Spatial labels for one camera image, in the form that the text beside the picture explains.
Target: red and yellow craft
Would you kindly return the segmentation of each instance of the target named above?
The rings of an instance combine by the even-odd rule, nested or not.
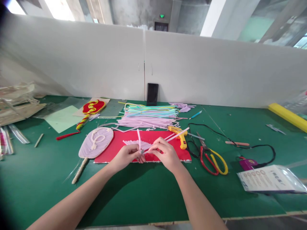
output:
[[[91,114],[95,114],[100,112],[104,107],[106,106],[106,103],[104,101],[100,101],[100,100],[95,100],[95,101],[90,101],[87,104],[85,104],[83,106],[83,113],[86,114],[85,117],[82,119],[82,121],[80,123],[77,124],[76,130],[78,132],[76,133],[71,133],[71,134],[66,134],[60,137],[57,137],[57,140],[61,140],[64,139],[68,136],[72,136],[75,134],[80,133],[80,128],[83,126],[83,124],[86,122],[86,120],[90,117]]]

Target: black cable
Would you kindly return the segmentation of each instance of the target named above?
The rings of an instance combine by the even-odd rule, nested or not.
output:
[[[222,133],[219,133],[217,131],[215,131],[214,129],[210,128],[209,126],[205,125],[205,124],[195,124],[195,123],[189,123],[188,124],[188,127],[190,128],[190,125],[202,125],[202,126],[205,126],[209,129],[211,129],[213,132],[227,138],[229,141],[231,141],[232,143],[234,143],[237,147],[241,148],[241,149],[253,149],[253,148],[256,148],[256,147],[261,147],[261,146],[269,146],[271,149],[272,149],[272,152],[273,152],[273,158],[269,161],[269,162],[266,162],[266,163],[262,163],[262,164],[258,164],[257,166],[254,166],[254,168],[261,168],[261,167],[264,167],[270,163],[272,163],[274,160],[275,160],[275,157],[276,157],[276,152],[275,152],[275,149],[271,146],[271,145],[267,145],[267,144],[264,144],[264,145],[254,145],[254,146],[251,146],[251,147],[241,147],[241,146],[238,146],[233,140],[231,140],[230,138],[226,137],[224,134]],[[195,144],[195,141],[193,139],[193,137],[191,136],[192,138],[192,141],[187,141],[187,143],[193,143],[193,145],[197,148],[197,145]],[[189,149],[189,146],[187,146],[187,150],[189,151],[189,153],[195,157],[195,158],[199,158],[200,157],[200,153],[197,155],[195,155],[194,153],[192,153],[192,151]]]

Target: purple device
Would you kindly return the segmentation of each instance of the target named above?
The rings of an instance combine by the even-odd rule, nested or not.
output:
[[[253,166],[258,165],[257,161],[252,159],[244,159],[239,161],[239,163],[244,171],[252,170],[254,169]]]

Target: hand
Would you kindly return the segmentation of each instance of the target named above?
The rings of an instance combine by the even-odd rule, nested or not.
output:
[[[125,145],[119,150],[113,160],[107,165],[114,173],[119,172],[129,165],[131,161],[139,158],[141,153],[138,149],[138,145]]]
[[[148,153],[155,154],[164,166],[173,174],[182,166],[174,147],[166,142],[162,137],[159,137],[154,141],[153,146],[149,148]]]

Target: smartphone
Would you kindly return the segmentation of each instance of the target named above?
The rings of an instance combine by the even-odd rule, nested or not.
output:
[[[158,101],[159,84],[147,84],[147,106],[156,106]]]

